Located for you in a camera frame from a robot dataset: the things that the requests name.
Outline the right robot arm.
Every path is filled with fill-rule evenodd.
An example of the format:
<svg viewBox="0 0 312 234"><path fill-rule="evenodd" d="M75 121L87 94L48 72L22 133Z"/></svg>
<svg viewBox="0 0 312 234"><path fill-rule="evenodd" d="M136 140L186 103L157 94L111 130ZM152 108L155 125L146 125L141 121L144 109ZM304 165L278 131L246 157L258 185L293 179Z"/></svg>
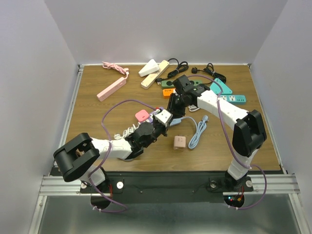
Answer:
<svg viewBox="0 0 312 234"><path fill-rule="evenodd" d="M227 189L236 190L251 168L253 157L267 139L261 113L229 103L208 86L191 83L186 75L175 79L173 86L175 92L170 95L167 110L175 118L184 116L186 107L194 105L218 117L222 128L229 126L232 129L232 139L225 135L233 160L224 184Z"/></svg>

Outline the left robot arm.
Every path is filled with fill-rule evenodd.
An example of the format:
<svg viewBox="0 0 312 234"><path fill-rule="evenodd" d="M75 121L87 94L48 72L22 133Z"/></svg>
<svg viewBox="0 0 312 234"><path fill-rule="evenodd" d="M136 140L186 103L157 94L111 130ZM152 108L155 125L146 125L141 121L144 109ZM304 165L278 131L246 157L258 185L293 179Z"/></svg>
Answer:
<svg viewBox="0 0 312 234"><path fill-rule="evenodd" d="M54 160L65 182L88 181L88 175L96 168L94 162L106 157L133 160L143 154L144 148L167 135L169 124L153 120L144 122L132 134L119 140L101 140L81 133L57 149Z"/></svg>

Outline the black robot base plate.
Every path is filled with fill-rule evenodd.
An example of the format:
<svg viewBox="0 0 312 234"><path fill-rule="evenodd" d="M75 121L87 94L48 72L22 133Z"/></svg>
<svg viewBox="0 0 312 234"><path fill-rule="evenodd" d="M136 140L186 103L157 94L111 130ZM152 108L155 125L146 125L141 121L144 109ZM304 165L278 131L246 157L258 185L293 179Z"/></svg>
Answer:
<svg viewBox="0 0 312 234"><path fill-rule="evenodd" d="M249 176L235 182L225 171L199 172L107 172L109 184L103 189L115 201L131 203L222 203L224 195L252 192Z"/></svg>

